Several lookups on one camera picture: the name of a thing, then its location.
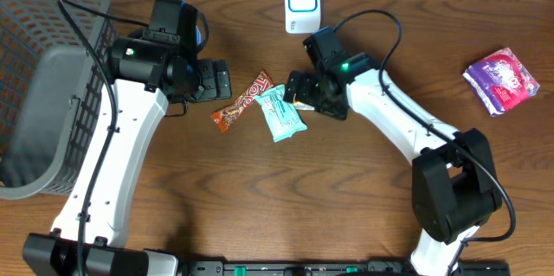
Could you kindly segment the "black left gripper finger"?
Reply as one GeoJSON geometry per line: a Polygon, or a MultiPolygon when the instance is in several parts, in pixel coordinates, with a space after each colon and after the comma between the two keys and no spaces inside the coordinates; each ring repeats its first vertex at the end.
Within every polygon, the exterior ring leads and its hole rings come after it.
{"type": "Polygon", "coordinates": [[[200,101],[214,100],[216,98],[216,73],[215,65],[211,59],[202,59],[198,62],[203,91],[200,101]]]}
{"type": "Polygon", "coordinates": [[[232,89],[229,76],[229,64],[225,60],[215,61],[216,90],[218,99],[230,99],[232,89]]]}

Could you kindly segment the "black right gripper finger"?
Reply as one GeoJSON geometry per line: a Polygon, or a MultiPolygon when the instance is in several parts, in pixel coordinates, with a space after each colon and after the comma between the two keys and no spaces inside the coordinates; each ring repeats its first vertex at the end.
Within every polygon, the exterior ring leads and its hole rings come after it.
{"type": "Polygon", "coordinates": [[[297,72],[294,79],[296,90],[293,101],[312,107],[320,107],[321,92],[319,89],[319,77],[311,73],[297,72]]]}
{"type": "Polygon", "coordinates": [[[306,82],[305,73],[300,71],[292,71],[289,74],[285,92],[283,95],[284,101],[303,101],[305,98],[306,82]]]}

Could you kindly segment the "orange white tissue pack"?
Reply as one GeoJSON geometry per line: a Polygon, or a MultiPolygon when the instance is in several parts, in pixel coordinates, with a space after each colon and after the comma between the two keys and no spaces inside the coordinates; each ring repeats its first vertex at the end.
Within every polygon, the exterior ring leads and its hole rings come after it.
{"type": "Polygon", "coordinates": [[[294,101],[293,106],[295,107],[296,110],[300,110],[300,111],[314,111],[315,110],[315,108],[313,106],[310,106],[306,103],[302,103],[302,102],[299,102],[299,101],[294,101]]]}

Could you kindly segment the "teal wet wipes pack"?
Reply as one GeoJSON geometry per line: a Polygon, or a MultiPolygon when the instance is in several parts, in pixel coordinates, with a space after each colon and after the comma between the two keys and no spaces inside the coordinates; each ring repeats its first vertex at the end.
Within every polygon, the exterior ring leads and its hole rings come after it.
{"type": "Polygon", "coordinates": [[[272,87],[254,97],[261,106],[275,143],[307,129],[292,103],[284,100],[285,85],[272,87]]]}

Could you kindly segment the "orange brown candy bar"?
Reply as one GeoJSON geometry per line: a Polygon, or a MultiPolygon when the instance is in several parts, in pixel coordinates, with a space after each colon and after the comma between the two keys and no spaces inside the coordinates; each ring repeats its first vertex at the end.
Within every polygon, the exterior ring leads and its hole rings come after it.
{"type": "Polygon", "coordinates": [[[211,118],[219,127],[220,131],[225,133],[230,126],[236,122],[241,114],[254,102],[254,97],[261,95],[268,89],[275,87],[275,83],[265,69],[262,69],[254,81],[250,84],[233,104],[214,112],[211,118]]]}

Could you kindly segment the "purple Carefree pad pack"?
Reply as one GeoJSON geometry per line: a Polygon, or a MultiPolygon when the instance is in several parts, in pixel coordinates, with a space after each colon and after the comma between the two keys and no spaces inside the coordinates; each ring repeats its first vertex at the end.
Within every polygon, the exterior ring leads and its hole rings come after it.
{"type": "Polygon", "coordinates": [[[462,77],[492,117],[535,96],[540,88],[510,48],[502,48],[471,64],[462,77]]]}

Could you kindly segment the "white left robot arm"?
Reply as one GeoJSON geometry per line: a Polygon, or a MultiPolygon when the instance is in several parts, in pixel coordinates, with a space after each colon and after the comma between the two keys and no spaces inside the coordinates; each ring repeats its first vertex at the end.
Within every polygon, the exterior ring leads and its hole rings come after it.
{"type": "Polygon", "coordinates": [[[140,32],[93,59],[104,86],[76,184],[48,234],[30,234],[23,259],[37,275],[183,275],[164,250],[126,247],[132,198],[151,138],[172,104],[231,96],[229,65],[200,57],[205,15],[182,0],[155,0],[140,32]]]}

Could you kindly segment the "white barcode scanner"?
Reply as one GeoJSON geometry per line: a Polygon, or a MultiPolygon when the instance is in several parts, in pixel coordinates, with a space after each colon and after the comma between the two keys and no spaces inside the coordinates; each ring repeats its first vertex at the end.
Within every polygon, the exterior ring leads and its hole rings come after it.
{"type": "Polygon", "coordinates": [[[321,24],[320,0],[285,0],[285,29],[288,34],[310,34],[321,24]]]}

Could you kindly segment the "grey plastic basket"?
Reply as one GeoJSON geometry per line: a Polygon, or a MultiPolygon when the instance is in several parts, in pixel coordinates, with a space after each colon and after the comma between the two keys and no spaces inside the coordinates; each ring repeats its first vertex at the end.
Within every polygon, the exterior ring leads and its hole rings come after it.
{"type": "MultiPolygon", "coordinates": [[[[98,54],[112,0],[69,0],[98,54]]],[[[56,0],[1,0],[1,197],[67,195],[99,115],[103,82],[56,0]]]]}

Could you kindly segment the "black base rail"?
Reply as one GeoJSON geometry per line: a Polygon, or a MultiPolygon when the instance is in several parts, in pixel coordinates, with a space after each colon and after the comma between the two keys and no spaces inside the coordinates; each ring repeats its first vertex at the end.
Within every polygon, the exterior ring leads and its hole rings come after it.
{"type": "Polygon", "coordinates": [[[335,276],[416,275],[408,262],[370,260],[358,263],[225,263],[189,261],[177,269],[183,276],[335,276]]]}

